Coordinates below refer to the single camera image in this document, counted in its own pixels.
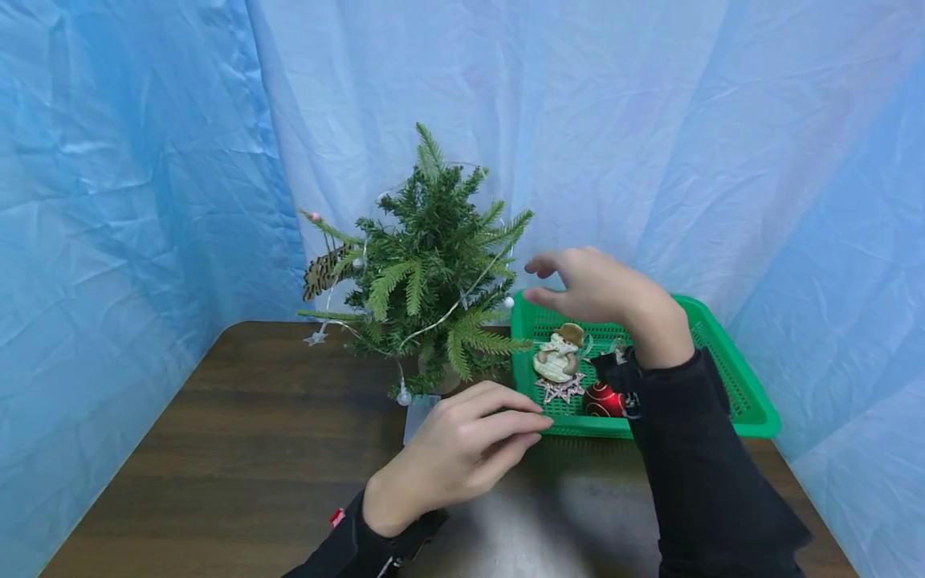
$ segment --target star-shaped ornament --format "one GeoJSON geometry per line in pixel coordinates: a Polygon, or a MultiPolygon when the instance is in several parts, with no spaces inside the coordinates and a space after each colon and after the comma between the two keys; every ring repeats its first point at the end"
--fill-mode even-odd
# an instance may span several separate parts
{"type": "Polygon", "coordinates": [[[311,337],[305,338],[302,341],[304,341],[305,343],[308,343],[309,347],[311,347],[319,343],[324,343],[326,337],[327,337],[327,333],[325,333],[324,331],[315,331],[311,337]]]}
{"type": "Polygon", "coordinates": [[[572,403],[572,396],[585,395],[585,388],[581,387],[581,380],[584,377],[585,374],[575,374],[572,379],[560,384],[546,379],[538,379],[536,384],[546,392],[546,395],[543,396],[543,404],[549,404],[556,398],[561,398],[565,403],[572,403]]]}

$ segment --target red ornament ball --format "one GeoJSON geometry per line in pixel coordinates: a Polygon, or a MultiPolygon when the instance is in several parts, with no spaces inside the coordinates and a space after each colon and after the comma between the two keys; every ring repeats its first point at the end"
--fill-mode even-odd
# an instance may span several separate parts
{"type": "Polygon", "coordinates": [[[585,415],[595,417],[625,417],[623,394],[617,393],[607,384],[599,381],[587,389],[582,399],[585,415]]]}

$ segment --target red tag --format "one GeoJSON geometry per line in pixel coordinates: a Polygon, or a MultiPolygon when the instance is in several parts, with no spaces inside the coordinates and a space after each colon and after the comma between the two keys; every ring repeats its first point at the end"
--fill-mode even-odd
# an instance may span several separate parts
{"type": "Polygon", "coordinates": [[[330,520],[330,521],[331,521],[331,527],[332,527],[332,528],[338,527],[338,524],[339,524],[345,517],[346,517],[346,516],[344,515],[344,509],[343,509],[343,508],[338,508],[338,510],[337,510],[336,512],[334,512],[334,515],[331,516],[331,520],[330,520]]]}

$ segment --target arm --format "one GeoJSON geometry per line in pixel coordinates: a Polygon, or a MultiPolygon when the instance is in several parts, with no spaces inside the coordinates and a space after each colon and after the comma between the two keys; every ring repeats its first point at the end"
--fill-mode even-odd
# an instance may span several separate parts
{"type": "Polygon", "coordinates": [[[527,396],[483,382],[441,401],[330,536],[283,578],[391,578],[447,519],[488,492],[552,426],[527,396]]]}
{"type": "Polygon", "coordinates": [[[794,553],[809,532],[751,460],[709,352],[694,352],[683,310],[673,307],[669,318],[630,323],[639,348],[630,364],[641,369],[640,419],[630,425],[659,519],[660,576],[801,577],[794,553]],[[653,347],[690,355],[659,363],[645,349],[653,347]]]}
{"type": "Polygon", "coordinates": [[[593,248],[543,253],[526,270],[559,273],[565,291],[524,297],[633,339],[639,419],[631,421],[659,519],[661,578],[796,578],[806,527],[736,435],[709,353],[695,351],[684,310],[651,279],[593,248]]]}

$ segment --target blue tarp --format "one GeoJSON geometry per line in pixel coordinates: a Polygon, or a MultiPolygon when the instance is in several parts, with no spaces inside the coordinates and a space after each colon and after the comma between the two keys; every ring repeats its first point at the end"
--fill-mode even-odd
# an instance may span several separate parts
{"type": "Polygon", "coordinates": [[[303,268],[243,1],[0,5],[0,573],[303,268]]]}
{"type": "Polygon", "coordinates": [[[42,566],[223,327],[290,317],[293,205],[349,228],[423,121],[537,212],[521,263],[594,244],[707,302],[861,575],[925,576],[923,12],[6,2],[0,560],[42,566]]]}

